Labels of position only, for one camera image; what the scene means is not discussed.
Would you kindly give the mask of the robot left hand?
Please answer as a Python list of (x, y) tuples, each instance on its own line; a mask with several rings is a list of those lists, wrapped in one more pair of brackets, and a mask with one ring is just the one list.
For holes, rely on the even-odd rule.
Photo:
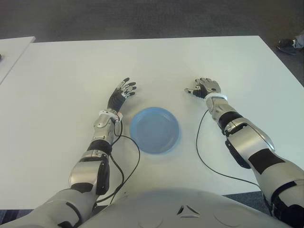
[(108, 100), (107, 109), (119, 112), (125, 100), (135, 95), (136, 83), (129, 80), (130, 78), (127, 77), (118, 84)]

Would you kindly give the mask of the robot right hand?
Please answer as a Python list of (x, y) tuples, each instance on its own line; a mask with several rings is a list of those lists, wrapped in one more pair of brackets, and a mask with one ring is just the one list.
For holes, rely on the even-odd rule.
[(194, 88), (185, 88), (184, 91), (203, 99), (211, 93), (221, 93), (219, 84), (210, 78), (195, 79)]

